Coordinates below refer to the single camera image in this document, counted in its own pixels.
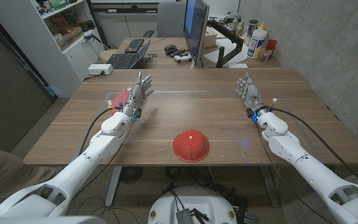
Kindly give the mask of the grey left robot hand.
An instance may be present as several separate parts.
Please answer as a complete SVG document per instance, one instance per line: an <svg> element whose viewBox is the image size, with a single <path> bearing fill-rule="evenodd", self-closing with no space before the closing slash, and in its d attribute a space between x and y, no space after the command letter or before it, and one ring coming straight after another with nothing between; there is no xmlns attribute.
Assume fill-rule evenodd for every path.
<svg viewBox="0 0 358 224"><path fill-rule="evenodd" d="M151 86L151 75L142 78L142 71L139 70L136 83L129 93L121 111L131 119L135 117L139 118L144 101L154 92L154 90L150 90Z"/></svg>

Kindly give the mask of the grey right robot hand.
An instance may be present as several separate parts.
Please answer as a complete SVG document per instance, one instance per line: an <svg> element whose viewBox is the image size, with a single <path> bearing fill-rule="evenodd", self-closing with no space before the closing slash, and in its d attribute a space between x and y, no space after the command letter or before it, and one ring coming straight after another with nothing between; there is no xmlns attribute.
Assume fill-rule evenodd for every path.
<svg viewBox="0 0 358 224"><path fill-rule="evenodd" d="M238 79L236 93L244 101L248 118L258 119L259 116L268 112L268 106L263 103L249 72L246 73L245 78Z"/></svg>

